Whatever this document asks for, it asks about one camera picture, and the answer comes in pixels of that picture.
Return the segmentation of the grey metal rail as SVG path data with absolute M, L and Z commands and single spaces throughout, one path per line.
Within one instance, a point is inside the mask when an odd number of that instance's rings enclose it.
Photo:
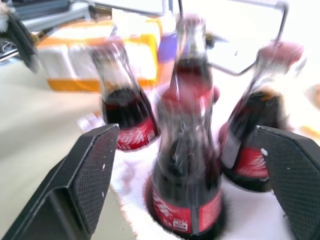
M 13 9 L 29 32 L 40 32 L 75 20 L 90 20 L 91 0 L 14 0 Z

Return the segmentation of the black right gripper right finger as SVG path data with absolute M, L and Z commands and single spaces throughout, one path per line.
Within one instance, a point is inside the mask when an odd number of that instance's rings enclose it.
M 320 146 L 281 129 L 257 126 L 253 142 L 296 240 L 320 240 Z

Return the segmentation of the white framed panel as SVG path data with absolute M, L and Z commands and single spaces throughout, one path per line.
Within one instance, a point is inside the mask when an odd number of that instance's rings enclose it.
M 163 16 L 167 12 L 168 0 L 90 0 L 97 6 L 142 14 Z

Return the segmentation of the cola glass bottle red label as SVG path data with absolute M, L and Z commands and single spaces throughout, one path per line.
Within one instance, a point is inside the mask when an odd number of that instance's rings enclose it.
M 102 116 L 118 124 L 117 149 L 135 151 L 160 135 L 151 103 L 136 80 L 122 42 L 106 42 L 90 51 L 101 85 Z
M 259 49 L 252 80 L 219 130 L 222 172 L 235 185 L 257 193 L 272 187 L 255 140 L 257 126 L 288 130 L 289 91 L 306 64 L 302 44 L 279 41 Z
M 186 14 L 176 30 L 181 50 L 157 103 L 161 140 L 146 205 L 168 232 L 186 240 L 216 240 L 226 222 L 211 128 L 220 93 L 208 66 L 205 19 Z

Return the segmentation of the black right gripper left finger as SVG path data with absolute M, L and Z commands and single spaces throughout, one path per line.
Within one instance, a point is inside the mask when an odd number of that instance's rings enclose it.
M 1 240 L 91 240 L 109 190 L 117 123 L 82 134 Z

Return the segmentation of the black upright post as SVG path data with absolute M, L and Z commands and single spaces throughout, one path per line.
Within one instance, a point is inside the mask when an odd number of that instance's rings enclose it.
M 37 72 L 36 56 L 38 52 L 32 35 L 14 13 L 8 13 L 7 16 L 7 29 L 4 31 L 4 35 L 15 44 L 26 67 L 33 73 Z

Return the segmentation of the purple object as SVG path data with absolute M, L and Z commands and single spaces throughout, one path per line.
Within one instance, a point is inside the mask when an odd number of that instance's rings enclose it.
M 177 34 L 165 34 L 160 39 L 157 51 L 157 59 L 159 64 L 165 64 L 176 60 L 178 48 Z

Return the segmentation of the white box with orange tape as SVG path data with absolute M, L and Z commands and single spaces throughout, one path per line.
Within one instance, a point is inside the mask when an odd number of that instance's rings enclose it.
M 123 41 L 129 63 L 140 86 L 158 82 L 161 28 L 153 19 L 113 22 L 80 21 L 65 25 L 37 45 L 38 58 L 54 91 L 98 92 L 99 76 L 89 48 L 105 41 Z

